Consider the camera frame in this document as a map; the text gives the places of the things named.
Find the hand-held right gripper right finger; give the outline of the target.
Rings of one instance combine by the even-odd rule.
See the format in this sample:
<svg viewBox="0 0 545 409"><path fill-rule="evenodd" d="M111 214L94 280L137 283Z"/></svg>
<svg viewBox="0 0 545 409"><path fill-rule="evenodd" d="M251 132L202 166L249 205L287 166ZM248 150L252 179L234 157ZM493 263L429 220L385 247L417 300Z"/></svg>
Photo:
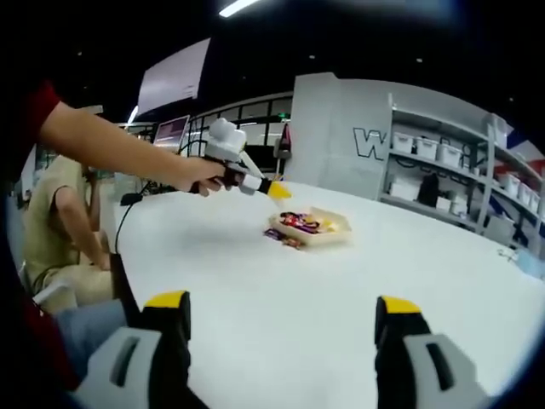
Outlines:
<svg viewBox="0 0 545 409"><path fill-rule="evenodd" d="M379 408L486 408L490 396L475 364L444 334L433 333L413 302L376 300L375 370Z"/></svg>

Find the person's left hand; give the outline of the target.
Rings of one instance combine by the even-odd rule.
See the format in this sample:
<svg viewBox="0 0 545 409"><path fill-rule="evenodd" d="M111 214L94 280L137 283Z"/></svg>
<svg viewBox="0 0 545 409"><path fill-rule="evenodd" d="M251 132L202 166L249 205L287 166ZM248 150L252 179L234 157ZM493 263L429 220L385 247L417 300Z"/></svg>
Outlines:
<svg viewBox="0 0 545 409"><path fill-rule="evenodd" d="M208 197L211 192L218 192L223 186L221 178L225 171L226 167L217 162L198 157L183 158L178 189Z"/></svg>

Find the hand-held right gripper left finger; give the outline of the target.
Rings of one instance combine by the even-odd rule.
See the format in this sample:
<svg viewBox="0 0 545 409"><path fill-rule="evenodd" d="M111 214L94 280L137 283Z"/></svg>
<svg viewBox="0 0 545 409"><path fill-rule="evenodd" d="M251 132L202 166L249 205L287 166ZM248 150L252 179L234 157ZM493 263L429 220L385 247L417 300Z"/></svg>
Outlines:
<svg viewBox="0 0 545 409"><path fill-rule="evenodd" d="M82 408L172 408L186 402L191 354L188 291L159 294L90 357L74 392Z"/></svg>

